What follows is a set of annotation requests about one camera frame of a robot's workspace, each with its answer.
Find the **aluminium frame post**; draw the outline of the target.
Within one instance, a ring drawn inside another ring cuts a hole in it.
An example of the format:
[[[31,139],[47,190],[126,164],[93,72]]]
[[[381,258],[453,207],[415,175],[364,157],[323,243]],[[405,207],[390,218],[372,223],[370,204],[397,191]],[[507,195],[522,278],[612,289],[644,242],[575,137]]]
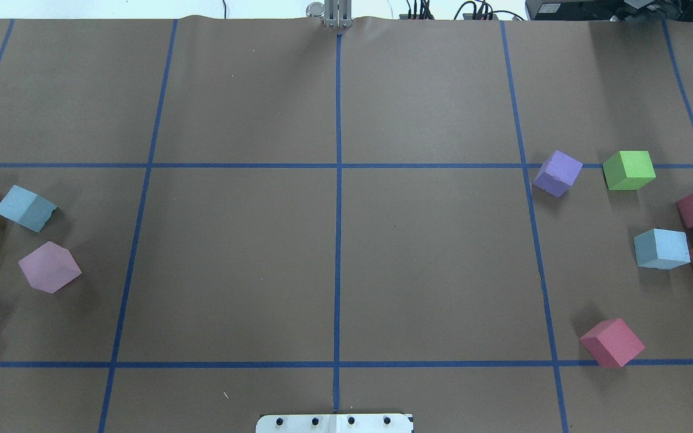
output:
[[[305,12],[307,17],[319,17],[326,28],[351,28],[354,24],[350,0],[311,1]]]

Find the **light pink block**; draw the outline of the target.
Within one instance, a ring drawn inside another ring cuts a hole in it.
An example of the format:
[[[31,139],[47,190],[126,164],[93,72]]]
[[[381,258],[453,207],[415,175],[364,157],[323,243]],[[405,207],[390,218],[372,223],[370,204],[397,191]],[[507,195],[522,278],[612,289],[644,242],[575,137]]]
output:
[[[18,262],[31,288],[55,293],[82,274],[70,250],[47,241]]]

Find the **magenta block lone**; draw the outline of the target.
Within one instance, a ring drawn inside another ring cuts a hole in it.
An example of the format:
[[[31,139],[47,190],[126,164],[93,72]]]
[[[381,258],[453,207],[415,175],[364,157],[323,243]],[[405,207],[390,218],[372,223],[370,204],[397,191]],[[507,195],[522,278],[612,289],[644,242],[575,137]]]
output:
[[[599,322],[579,341],[604,368],[622,368],[645,349],[641,339],[622,318]]]

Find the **purple block right side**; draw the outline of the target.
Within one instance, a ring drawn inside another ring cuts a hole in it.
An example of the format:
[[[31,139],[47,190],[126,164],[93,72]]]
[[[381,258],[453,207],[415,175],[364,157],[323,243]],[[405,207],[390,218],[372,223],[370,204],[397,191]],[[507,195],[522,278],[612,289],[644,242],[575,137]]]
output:
[[[561,197],[574,186],[583,166],[583,162],[555,150],[541,165],[533,185],[553,197]]]

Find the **green block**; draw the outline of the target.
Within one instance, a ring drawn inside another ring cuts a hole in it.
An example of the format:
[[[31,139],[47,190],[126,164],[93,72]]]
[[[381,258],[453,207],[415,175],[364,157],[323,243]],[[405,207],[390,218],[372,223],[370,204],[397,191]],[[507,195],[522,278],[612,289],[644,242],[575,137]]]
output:
[[[647,150],[622,150],[603,164],[609,190],[639,190],[655,180],[656,173]]]

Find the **light blue block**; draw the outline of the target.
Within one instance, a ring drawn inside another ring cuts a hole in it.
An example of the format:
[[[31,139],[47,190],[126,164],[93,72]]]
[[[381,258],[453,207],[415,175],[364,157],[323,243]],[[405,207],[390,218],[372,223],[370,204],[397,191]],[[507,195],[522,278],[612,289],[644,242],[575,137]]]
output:
[[[688,239],[685,232],[651,229],[633,238],[639,268],[674,269],[690,264]]]
[[[57,206],[30,190],[14,185],[0,201],[0,216],[40,233]]]

